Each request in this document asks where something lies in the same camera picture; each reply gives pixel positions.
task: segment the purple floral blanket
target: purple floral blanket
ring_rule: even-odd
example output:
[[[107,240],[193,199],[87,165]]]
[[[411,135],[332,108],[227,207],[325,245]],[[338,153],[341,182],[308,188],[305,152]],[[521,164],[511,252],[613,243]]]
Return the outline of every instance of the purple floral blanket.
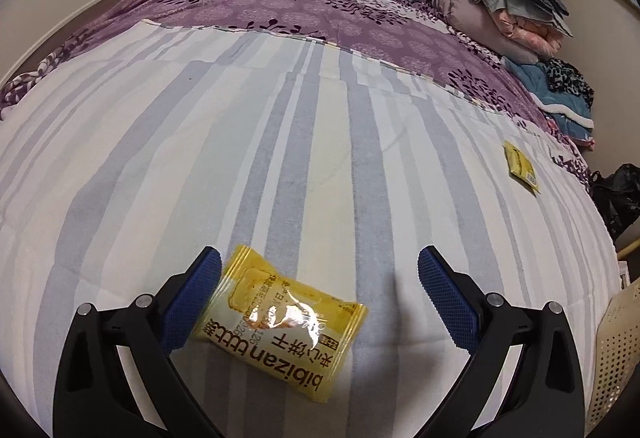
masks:
[[[142,19],[169,26],[217,26],[311,36],[364,56],[384,60],[488,104],[525,127],[528,121],[571,149],[558,161],[586,183],[587,166],[577,148],[533,103],[499,56],[446,25],[427,2],[405,0],[123,0],[76,31],[34,72],[2,88],[0,109],[15,105],[44,76],[129,29]]]

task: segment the laundry basket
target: laundry basket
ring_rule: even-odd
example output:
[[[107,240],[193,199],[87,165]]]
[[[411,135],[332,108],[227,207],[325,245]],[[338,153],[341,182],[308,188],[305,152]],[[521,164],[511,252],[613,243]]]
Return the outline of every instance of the laundry basket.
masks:
[[[640,279],[611,299],[596,339],[597,369],[585,434],[617,401],[640,362]]]

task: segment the small yellow packet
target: small yellow packet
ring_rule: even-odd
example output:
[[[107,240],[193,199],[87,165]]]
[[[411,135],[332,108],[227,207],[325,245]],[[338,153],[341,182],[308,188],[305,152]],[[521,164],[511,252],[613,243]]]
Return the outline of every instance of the small yellow packet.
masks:
[[[509,141],[504,141],[504,152],[507,156],[511,174],[522,180],[535,192],[540,193],[536,172],[533,171],[533,166],[529,159],[524,156],[524,153]]]
[[[238,245],[192,336],[326,402],[367,307],[278,273]]]

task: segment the bed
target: bed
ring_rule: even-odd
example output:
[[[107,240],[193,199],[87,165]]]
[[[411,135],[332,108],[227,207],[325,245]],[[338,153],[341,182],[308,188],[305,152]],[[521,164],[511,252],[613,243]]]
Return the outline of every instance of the bed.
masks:
[[[413,436],[468,359],[418,282],[430,244],[514,305],[561,303],[590,400],[620,282],[587,166],[427,3],[124,0],[3,97],[0,370],[45,430],[79,304],[124,306],[238,243],[370,314],[326,405],[205,342],[175,352],[229,438]]]

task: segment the pink blanket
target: pink blanket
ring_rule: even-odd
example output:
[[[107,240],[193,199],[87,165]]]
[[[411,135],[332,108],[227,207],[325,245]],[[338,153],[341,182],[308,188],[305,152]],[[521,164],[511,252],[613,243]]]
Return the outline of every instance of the pink blanket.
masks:
[[[491,17],[507,38],[529,48],[543,59],[554,57],[562,46],[562,34],[550,25],[512,16],[506,9],[497,9]]]

